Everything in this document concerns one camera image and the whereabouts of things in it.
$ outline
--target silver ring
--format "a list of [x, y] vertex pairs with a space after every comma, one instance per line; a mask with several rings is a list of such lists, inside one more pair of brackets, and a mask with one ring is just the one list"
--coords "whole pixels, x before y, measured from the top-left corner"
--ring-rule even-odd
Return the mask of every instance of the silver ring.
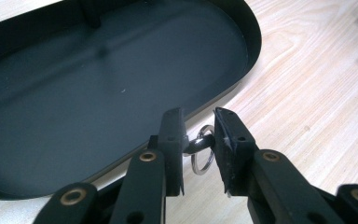
[[[210, 132], [212, 135], [214, 135], [214, 126], [212, 126], [212, 125], [203, 126], [200, 129], [199, 134], [197, 134], [197, 139], [196, 140], [202, 139], [202, 137], [207, 132]], [[214, 153], [211, 150], [211, 154], [209, 154], [209, 158], [208, 158], [206, 164], [204, 165], [204, 167], [202, 169], [200, 169], [199, 166], [197, 165], [197, 153], [194, 153], [194, 154], [191, 155], [191, 165], [192, 165], [192, 168], [193, 168], [193, 172], [196, 175], [204, 175], [208, 171], [208, 169], [211, 167], [211, 164], [212, 164], [213, 158], [214, 158]]]

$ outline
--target light wood surface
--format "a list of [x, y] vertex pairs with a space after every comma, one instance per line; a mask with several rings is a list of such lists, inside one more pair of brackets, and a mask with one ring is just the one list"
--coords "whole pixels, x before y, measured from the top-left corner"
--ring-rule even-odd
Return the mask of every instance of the light wood surface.
[[[0, 0], [0, 20], [54, 0]], [[285, 154], [330, 193], [358, 183], [358, 0], [249, 0], [263, 36], [260, 58], [216, 102], [239, 114], [260, 148]], [[213, 124], [213, 106], [188, 123], [190, 139]], [[208, 152], [201, 157], [206, 159]], [[217, 165], [184, 159], [186, 195], [167, 199], [167, 223], [251, 223], [246, 198], [228, 198]], [[31, 223], [48, 198], [2, 202], [0, 223]]]

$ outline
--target wood grain tabletop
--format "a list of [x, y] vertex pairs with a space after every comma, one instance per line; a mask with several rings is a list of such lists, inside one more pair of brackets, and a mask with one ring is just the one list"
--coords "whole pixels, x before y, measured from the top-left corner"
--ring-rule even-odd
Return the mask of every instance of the wood grain tabletop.
[[[53, 2], [0, 0], [0, 21]], [[261, 28], [260, 57], [233, 92], [186, 124], [190, 139], [222, 106], [312, 185], [335, 194], [358, 183], [358, 0], [246, 2]], [[167, 198], [167, 223], [252, 223], [246, 198], [224, 194], [215, 162], [198, 176], [184, 158], [184, 179], [186, 194]], [[32, 223], [47, 200], [0, 201], [0, 223]]]

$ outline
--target black object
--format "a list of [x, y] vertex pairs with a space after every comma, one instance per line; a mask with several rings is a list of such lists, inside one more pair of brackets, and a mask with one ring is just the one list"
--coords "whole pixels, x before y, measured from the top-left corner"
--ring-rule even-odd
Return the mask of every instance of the black object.
[[[162, 130], [168, 135], [182, 132], [182, 125], [177, 125], [183, 121], [180, 110], [175, 109], [171, 113], [170, 119], [164, 117], [164, 128], [160, 129], [159, 134], [162, 134]], [[87, 199], [89, 204], [80, 200], [69, 205], [73, 206], [72, 210], [59, 201], [66, 200], [63, 197], [65, 193], [82, 188], [84, 184], [62, 189], [42, 209], [35, 224], [46, 223], [46, 220], [62, 223], [61, 219], [69, 224], [165, 223], [165, 196], [168, 196], [165, 192], [176, 189], [168, 182], [164, 184], [171, 175], [169, 173], [173, 174], [175, 170], [169, 171], [166, 166], [176, 161], [173, 155], [187, 141], [177, 139], [179, 141], [173, 140], [176, 141], [172, 145], [175, 147], [160, 147], [157, 139], [161, 136], [153, 135], [148, 150], [132, 157], [123, 184], [122, 180], [118, 181], [119, 184], [113, 183], [109, 190], [103, 189], [104, 192], [98, 196], [94, 189], [87, 187], [94, 200], [86, 196], [85, 201]], [[358, 223], [358, 185], [339, 187], [337, 196], [316, 189], [282, 153], [259, 150], [239, 117], [224, 108], [215, 110], [214, 137], [213, 151], [226, 192], [231, 196], [248, 197], [254, 223]], [[220, 144], [223, 140], [226, 141], [225, 146]], [[107, 206], [105, 201], [108, 195], [111, 206]], [[75, 214], [72, 211], [77, 207], [79, 212]]]
[[231, 91], [260, 48], [242, 0], [66, 0], [1, 21], [0, 199], [103, 175], [164, 111]]

